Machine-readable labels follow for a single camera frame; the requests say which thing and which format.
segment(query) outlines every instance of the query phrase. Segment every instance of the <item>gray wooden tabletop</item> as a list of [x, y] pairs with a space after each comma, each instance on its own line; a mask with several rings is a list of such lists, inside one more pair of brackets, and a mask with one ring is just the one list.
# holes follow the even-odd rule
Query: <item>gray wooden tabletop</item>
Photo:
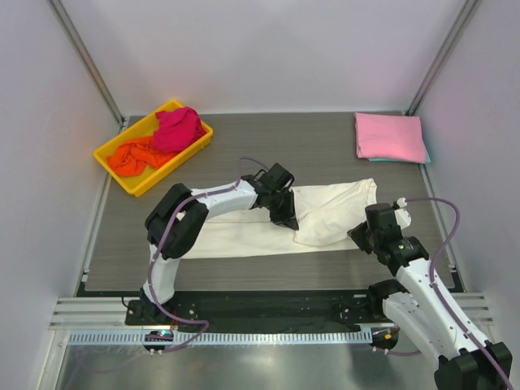
[[[295, 185], [334, 184], [374, 178], [378, 202], [425, 197], [418, 165], [368, 162], [356, 157], [353, 113], [204, 115], [213, 127], [211, 144], [173, 171], [142, 197], [126, 194], [112, 181], [86, 289], [137, 290], [145, 281], [150, 254], [144, 222], [175, 183], [209, 188], [232, 182], [236, 160], [250, 156], [266, 165], [280, 163], [296, 177]], [[244, 173], [258, 170], [246, 162]], [[416, 236], [431, 255], [441, 244], [431, 205], [410, 205]], [[437, 270], [453, 286], [446, 258]], [[184, 259], [177, 290], [290, 290], [366, 288], [390, 279], [375, 256], [359, 250], [283, 254], [250, 258]]]

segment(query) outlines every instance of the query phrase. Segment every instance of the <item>yellow bin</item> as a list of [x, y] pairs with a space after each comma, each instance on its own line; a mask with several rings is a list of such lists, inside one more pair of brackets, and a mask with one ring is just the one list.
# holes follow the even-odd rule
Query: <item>yellow bin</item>
[[206, 134], [202, 138], [193, 142], [188, 148], [177, 154], [174, 158], [168, 161], [159, 169], [146, 167], [146, 169], [139, 176], [122, 177], [116, 175], [106, 163], [106, 158], [114, 154], [115, 150], [126, 140], [132, 138], [151, 136], [157, 130], [159, 121], [155, 117], [155, 113], [159, 111], [173, 111], [177, 108], [183, 107], [176, 100], [171, 100], [165, 105], [159, 107], [157, 110], [141, 119], [139, 122], [119, 134], [116, 138], [108, 141], [105, 145], [96, 149], [94, 157], [101, 165], [112, 175], [112, 177], [121, 184], [121, 187], [127, 193], [131, 193], [136, 197], [140, 197], [143, 193], [154, 187], [160, 180], [168, 176], [174, 169], [179, 167], [186, 160], [191, 158], [196, 152], [205, 148], [213, 136], [213, 129], [202, 122], [202, 127], [206, 130]]

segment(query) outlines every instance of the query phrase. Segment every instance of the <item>white wall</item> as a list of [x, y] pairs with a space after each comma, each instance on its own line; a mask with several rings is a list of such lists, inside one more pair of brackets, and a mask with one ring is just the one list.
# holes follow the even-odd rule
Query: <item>white wall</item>
[[35, 388], [71, 296], [115, 122], [43, 0], [0, 4], [0, 388]]
[[520, 367], [520, 2], [482, 2], [419, 114], [436, 192], [462, 213], [465, 282]]
[[123, 113], [404, 110], [462, 0], [63, 0]]

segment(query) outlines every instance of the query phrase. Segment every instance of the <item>magenta cloth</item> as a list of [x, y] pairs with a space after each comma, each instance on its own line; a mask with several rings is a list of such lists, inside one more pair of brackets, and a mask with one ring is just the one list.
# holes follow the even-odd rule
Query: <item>magenta cloth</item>
[[357, 156], [396, 158], [424, 164], [427, 159], [421, 119], [356, 113]]
[[206, 134], [201, 119], [193, 108], [159, 111], [155, 116], [159, 126], [154, 133], [152, 148], [163, 153], [182, 152]]

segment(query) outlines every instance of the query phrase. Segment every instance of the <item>orange cloth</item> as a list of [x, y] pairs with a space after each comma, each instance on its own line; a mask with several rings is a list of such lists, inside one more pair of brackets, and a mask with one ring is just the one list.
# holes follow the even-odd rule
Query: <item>orange cloth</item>
[[123, 142], [113, 155], [106, 159], [108, 166], [119, 176], [140, 175], [150, 165], [158, 169], [178, 153], [163, 153], [152, 149], [152, 136], [142, 136]]

